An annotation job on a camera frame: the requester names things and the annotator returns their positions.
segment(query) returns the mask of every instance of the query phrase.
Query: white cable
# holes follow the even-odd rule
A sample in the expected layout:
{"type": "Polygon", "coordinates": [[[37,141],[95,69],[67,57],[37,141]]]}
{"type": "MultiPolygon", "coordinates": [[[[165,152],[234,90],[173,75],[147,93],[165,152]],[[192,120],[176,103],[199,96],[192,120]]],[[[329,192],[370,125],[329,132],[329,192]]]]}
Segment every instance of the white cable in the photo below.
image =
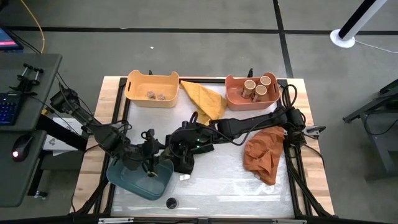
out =
{"type": "Polygon", "coordinates": [[[393,52],[393,51],[391,51],[391,50],[382,49],[382,48],[380,48],[380,47],[376,47],[376,46],[373,46],[373,45],[370,45],[370,44],[365,44],[365,43],[362,43],[361,41],[358,41],[358,40],[355,40],[355,41],[358,42],[358,43],[360,43],[360,44],[363,44],[363,45],[365,45],[365,46],[368,46],[368,47],[372,47],[372,48],[375,48],[375,49],[383,50],[383,51],[385,51],[385,52],[389,52],[389,53],[393,53],[393,54],[398,54],[398,52],[393,52]]]}

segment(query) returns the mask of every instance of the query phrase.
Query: orange cloth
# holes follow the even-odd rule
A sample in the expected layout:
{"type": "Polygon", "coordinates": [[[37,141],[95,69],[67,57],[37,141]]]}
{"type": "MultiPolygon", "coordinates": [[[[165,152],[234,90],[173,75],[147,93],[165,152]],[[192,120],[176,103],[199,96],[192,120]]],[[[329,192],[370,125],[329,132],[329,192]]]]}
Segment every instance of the orange cloth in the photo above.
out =
{"type": "Polygon", "coordinates": [[[284,149],[284,129],[272,127],[259,131],[244,147],[243,167],[274,185],[279,158],[284,149]]]}

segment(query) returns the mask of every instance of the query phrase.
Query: towel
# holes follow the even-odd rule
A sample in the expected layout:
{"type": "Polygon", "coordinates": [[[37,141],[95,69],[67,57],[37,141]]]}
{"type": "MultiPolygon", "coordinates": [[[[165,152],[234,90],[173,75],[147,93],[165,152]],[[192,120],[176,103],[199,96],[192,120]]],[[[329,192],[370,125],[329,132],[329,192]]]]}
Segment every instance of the towel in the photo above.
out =
{"type": "Polygon", "coordinates": [[[220,119],[225,112],[226,99],[201,84],[181,81],[192,102],[198,107],[198,122],[208,125],[211,119],[220,119]]]}
{"type": "Polygon", "coordinates": [[[283,150],[284,129],[281,127],[263,129],[246,143],[243,167],[266,184],[274,185],[283,150]]]}

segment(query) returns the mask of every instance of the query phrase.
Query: small object in basket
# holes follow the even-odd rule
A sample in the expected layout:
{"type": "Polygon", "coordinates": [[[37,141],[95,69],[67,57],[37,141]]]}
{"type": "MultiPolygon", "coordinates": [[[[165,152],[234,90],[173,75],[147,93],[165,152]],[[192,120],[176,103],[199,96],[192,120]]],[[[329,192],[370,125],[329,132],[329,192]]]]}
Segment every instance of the small object in basket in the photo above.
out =
{"type": "Polygon", "coordinates": [[[271,78],[267,76],[263,76],[260,78],[259,85],[263,85],[268,88],[270,84],[271,84],[271,78]]]}
{"type": "Polygon", "coordinates": [[[267,88],[263,85],[258,85],[254,91],[253,102],[261,101],[266,94],[267,88]]]}
{"type": "Polygon", "coordinates": [[[147,92],[147,96],[150,100],[154,100],[155,99],[155,93],[153,91],[148,91],[147,92]]]}
{"type": "Polygon", "coordinates": [[[242,97],[250,98],[255,88],[256,88],[256,83],[253,80],[246,80],[244,82],[242,97]]]}
{"type": "Polygon", "coordinates": [[[158,100],[165,100],[166,99],[166,96],[164,95],[164,94],[159,94],[159,95],[157,95],[157,99],[158,100]]]}
{"type": "Polygon", "coordinates": [[[177,201],[177,199],[175,199],[175,198],[169,198],[169,199],[167,199],[167,201],[166,201],[166,206],[167,206],[167,208],[169,208],[169,209],[175,209],[175,208],[177,208],[177,207],[178,207],[178,201],[177,201]]]}

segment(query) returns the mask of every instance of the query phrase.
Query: monitor screen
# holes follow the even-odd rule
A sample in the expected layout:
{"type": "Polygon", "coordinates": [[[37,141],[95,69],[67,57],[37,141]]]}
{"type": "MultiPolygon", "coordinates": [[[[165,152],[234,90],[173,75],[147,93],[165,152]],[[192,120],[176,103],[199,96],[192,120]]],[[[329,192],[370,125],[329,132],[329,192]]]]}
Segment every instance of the monitor screen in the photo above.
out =
{"type": "Polygon", "coordinates": [[[22,47],[0,28],[0,50],[15,50],[22,47]]]}

